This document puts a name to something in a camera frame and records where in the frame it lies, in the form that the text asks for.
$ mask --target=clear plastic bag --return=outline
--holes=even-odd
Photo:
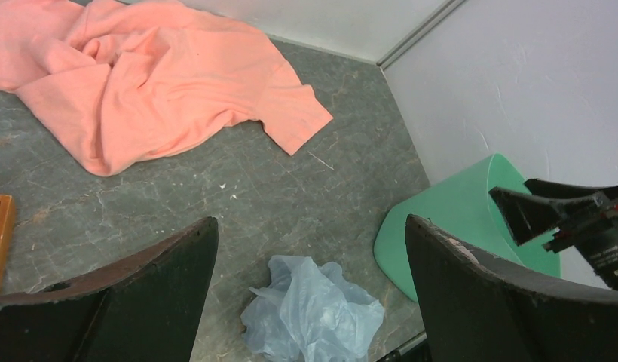
[[[303,256],[273,256],[271,284],[250,288],[257,297],[240,316],[249,350],[274,362],[358,362],[382,324],[384,308],[347,282],[342,268],[318,268]]]

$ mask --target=pink cloth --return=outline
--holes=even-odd
[[[0,91],[99,176],[250,119],[293,155],[332,119],[264,33],[173,0],[0,0]]]

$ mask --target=gray marble floor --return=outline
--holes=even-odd
[[[86,172],[14,96],[0,93],[0,193],[17,202],[3,293],[36,291],[134,253],[202,216],[221,240],[191,360],[262,360],[240,334],[248,287],[274,254],[340,263],[386,308],[375,360],[422,330],[417,305],[376,266],[386,212],[427,178],[381,71],[277,42],[334,120],[294,157],[256,122],[194,150],[101,178]]]

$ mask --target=white wall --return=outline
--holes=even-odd
[[[467,0],[386,76],[432,183],[494,152],[526,177],[618,183],[618,0]],[[561,255],[564,278],[602,285]]]
[[[269,35],[375,63],[444,0],[183,2],[193,8],[246,21]]]

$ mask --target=crumpled plastic bag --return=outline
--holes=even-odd
[[[382,324],[384,308],[342,277],[342,267],[318,268],[303,256],[273,256],[271,284],[240,316],[249,350],[273,362],[359,362]]]

